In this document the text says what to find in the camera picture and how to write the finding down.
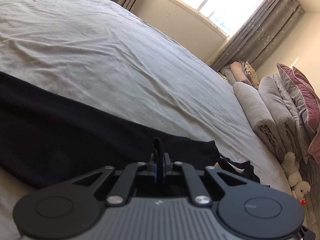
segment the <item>black cloth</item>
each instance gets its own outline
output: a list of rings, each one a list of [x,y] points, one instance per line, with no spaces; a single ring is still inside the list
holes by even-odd
[[[0,166],[36,188],[106,165],[123,169],[148,162],[155,137],[173,161],[196,169],[218,162],[235,173],[214,141],[194,141],[130,122],[2,72],[0,124]],[[244,177],[260,182],[250,162],[235,164],[247,171]]]

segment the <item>stuffed animal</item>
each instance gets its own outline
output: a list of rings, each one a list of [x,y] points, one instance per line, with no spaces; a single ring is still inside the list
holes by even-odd
[[[286,175],[289,185],[292,188],[292,196],[299,202],[302,201],[305,194],[310,191],[308,182],[303,181],[299,172],[299,162],[296,160],[294,153],[288,152],[284,156],[284,161],[281,164],[284,174]]]
[[[292,188],[292,196],[298,200],[299,202],[302,201],[305,194],[309,193],[310,185],[306,181],[300,181]]]
[[[292,152],[288,152],[284,156],[284,161],[281,164],[284,174],[286,175],[290,187],[296,185],[299,181],[302,181],[299,172],[299,162],[296,160],[296,156]]]

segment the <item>pink cushion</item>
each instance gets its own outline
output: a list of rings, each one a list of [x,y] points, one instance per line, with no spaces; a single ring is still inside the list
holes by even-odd
[[[295,67],[277,63],[284,86],[293,99],[312,140],[308,152],[320,163],[320,100],[305,75]]]

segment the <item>bed sheet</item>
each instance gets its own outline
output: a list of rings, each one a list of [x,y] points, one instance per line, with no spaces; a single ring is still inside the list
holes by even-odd
[[[232,87],[180,44],[116,3],[0,2],[0,71],[167,133],[215,140],[224,156],[250,160],[262,184],[291,192]],[[1,238],[7,240],[19,236],[10,212],[30,189],[4,174],[0,181],[14,185],[1,190],[0,231],[7,232]]]

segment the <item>folded quilt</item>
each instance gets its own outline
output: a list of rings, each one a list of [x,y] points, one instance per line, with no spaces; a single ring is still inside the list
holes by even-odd
[[[301,156],[295,121],[285,105],[273,78],[264,77],[260,81],[258,91],[276,123],[286,152],[294,152],[296,156]]]
[[[298,136],[298,142],[300,145],[300,150],[302,153],[302,158],[304,162],[306,163],[309,159],[309,153],[308,153],[308,147],[311,143],[310,138],[308,136],[306,127],[304,126],[303,120],[300,117],[299,110],[295,106],[294,102],[292,101],[292,98],[290,97],[288,91],[285,89],[284,84],[282,82],[281,77],[278,74],[273,75],[273,80],[275,81],[279,93],[288,108],[290,114],[292,115],[295,126],[296,126],[296,131],[297,131],[297,136]]]
[[[233,91],[251,125],[252,130],[263,141],[270,152],[280,161],[286,151],[275,121],[260,97],[259,92],[242,82],[233,85]]]

